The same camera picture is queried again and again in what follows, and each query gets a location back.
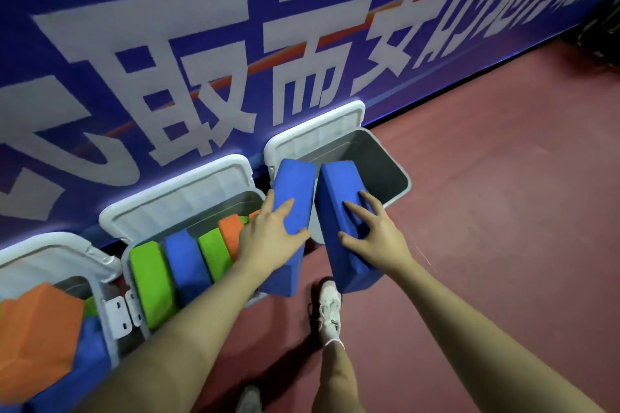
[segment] green foam block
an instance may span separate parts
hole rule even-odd
[[[220,229],[213,229],[199,237],[198,246],[200,246],[202,258],[205,259],[213,282],[219,281],[224,273],[228,271],[228,268],[233,265]]]
[[[95,298],[90,296],[84,301],[84,312],[82,313],[82,319],[86,317],[98,316],[97,305],[95,304]]]
[[[133,248],[129,258],[146,324],[151,330],[156,329],[179,311],[166,260],[157,242]]]

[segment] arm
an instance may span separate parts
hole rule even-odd
[[[80,404],[78,412],[186,413],[202,390],[237,316],[252,293],[310,237],[288,235],[270,190],[241,232],[239,260],[220,281],[163,325]]]
[[[447,289],[409,253],[381,202],[362,196],[375,214],[351,203],[370,232],[345,247],[390,276],[417,308],[461,382],[482,411],[598,412],[592,400]]]

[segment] left hand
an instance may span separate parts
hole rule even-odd
[[[274,191],[269,190],[260,214],[253,217],[239,235],[236,265],[252,271],[264,281],[304,245],[310,238],[308,229],[289,235],[284,228],[284,218],[291,212],[293,202],[290,198],[274,211]]]

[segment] blue wall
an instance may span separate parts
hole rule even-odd
[[[0,247],[100,245],[114,201],[229,153],[258,169],[291,126],[352,97],[379,119],[600,1],[0,0]]]

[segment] orange foam block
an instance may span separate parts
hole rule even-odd
[[[243,229],[243,221],[237,214],[232,214],[219,221],[218,228],[231,260],[236,261],[237,253],[239,253],[239,233]]]
[[[0,404],[18,404],[71,372],[84,301],[49,283],[3,303]]]

